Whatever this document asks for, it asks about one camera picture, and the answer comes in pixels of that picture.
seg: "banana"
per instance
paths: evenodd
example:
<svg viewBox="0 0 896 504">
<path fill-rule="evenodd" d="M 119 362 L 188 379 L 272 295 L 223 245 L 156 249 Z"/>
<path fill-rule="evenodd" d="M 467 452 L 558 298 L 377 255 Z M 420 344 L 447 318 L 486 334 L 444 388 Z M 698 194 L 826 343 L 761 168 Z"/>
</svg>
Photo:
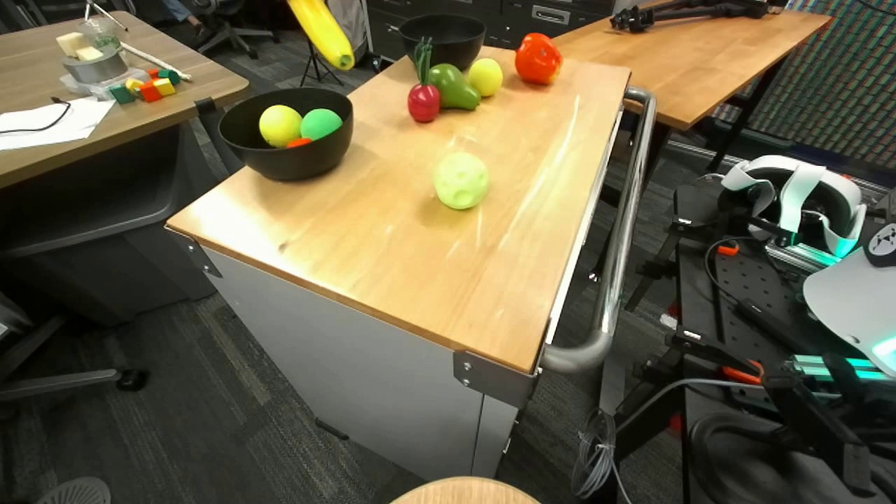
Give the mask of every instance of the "banana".
<svg viewBox="0 0 896 504">
<path fill-rule="evenodd" d="M 355 67 L 355 50 L 324 0 L 287 0 L 287 8 L 322 60 L 339 70 Z"/>
</svg>

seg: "paper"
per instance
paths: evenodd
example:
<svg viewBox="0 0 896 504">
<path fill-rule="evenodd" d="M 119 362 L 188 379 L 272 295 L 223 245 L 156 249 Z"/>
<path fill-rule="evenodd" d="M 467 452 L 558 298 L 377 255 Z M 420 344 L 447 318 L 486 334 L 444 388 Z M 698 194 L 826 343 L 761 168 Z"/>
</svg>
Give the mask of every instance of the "paper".
<svg viewBox="0 0 896 504">
<path fill-rule="evenodd" d="M 65 109 L 65 105 L 47 105 L 35 109 L 0 112 L 0 151 L 84 141 L 114 108 L 114 101 L 97 101 L 97 99 L 76 99 L 68 105 L 70 109 Z"/>
</svg>

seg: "vr headset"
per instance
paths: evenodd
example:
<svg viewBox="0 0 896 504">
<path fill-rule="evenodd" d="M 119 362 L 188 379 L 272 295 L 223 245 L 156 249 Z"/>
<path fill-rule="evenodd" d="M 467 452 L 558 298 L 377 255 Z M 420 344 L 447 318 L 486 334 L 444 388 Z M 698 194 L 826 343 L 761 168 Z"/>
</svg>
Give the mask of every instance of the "vr headset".
<svg viewBox="0 0 896 504">
<path fill-rule="evenodd" d="M 863 192 L 822 166 L 756 157 L 721 178 L 721 199 L 747 206 L 749 235 L 766 253 L 807 273 L 839 264 L 866 225 Z"/>
</svg>

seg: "white vr headset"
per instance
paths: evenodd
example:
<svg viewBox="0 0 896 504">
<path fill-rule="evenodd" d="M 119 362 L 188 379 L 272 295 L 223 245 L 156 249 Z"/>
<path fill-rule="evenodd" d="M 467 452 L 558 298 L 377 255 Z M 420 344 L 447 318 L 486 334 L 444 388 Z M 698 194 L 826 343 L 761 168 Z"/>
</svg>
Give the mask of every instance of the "white vr headset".
<svg viewBox="0 0 896 504">
<path fill-rule="evenodd" d="M 807 269 L 839 264 L 857 248 L 866 225 L 863 192 L 850 179 L 791 157 L 770 155 L 737 162 L 721 178 L 721 189 L 731 194 L 747 192 L 752 199 L 749 215 L 789 235 L 800 235 L 800 225 L 815 220 L 822 229 L 822 245 L 783 241 L 766 248 L 779 257 L 786 255 L 783 260 Z"/>
</svg>

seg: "black bowl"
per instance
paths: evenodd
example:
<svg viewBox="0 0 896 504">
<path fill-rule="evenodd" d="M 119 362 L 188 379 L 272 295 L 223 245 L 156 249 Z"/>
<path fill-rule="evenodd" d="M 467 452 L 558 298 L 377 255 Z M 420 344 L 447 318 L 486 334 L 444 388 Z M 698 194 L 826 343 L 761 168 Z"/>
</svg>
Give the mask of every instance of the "black bowl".
<svg viewBox="0 0 896 504">
<path fill-rule="evenodd" d="M 299 115 L 332 109 L 341 119 L 341 130 L 299 148 L 272 148 L 258 131 L 258 119 L 272 105 L 285 105 Z M 353 101 L 331 89 L 272 89 L 227 109 L 222 119 L 222 137 L 245 166 L 268 179 L 297 183 L 322 178 L 341 162 L 353 141 Z"/>
<path fill-rule="evenodd" d="M 415 60 L 422 38 L 432 38 L 432 64 L 447 63 L 467 70 L 481 50 L 483 25 L 472 17 L 426 15 L 398 28 L 404 50 Z"/>
</svg>

